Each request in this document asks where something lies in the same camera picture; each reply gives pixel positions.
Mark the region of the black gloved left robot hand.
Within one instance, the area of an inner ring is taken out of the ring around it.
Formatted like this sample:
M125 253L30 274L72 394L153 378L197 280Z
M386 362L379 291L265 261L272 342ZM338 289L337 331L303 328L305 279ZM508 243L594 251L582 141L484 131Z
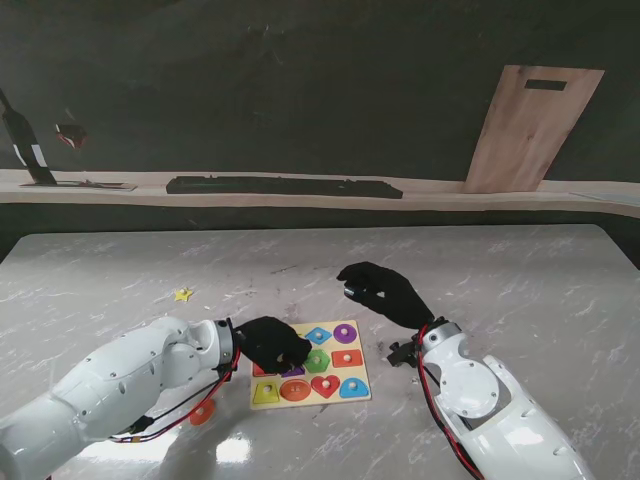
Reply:
M235 328L240 351L267 374L284 374L301 367L311 352L306 338L283 321L269 316Z

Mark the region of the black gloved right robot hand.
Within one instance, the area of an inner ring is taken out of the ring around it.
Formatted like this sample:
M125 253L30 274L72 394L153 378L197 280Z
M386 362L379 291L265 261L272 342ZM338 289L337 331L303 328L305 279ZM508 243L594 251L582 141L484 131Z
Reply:
M359 262L344 267L336 279L347 298L400 327L420 330L436 319L409 280L394 270Z

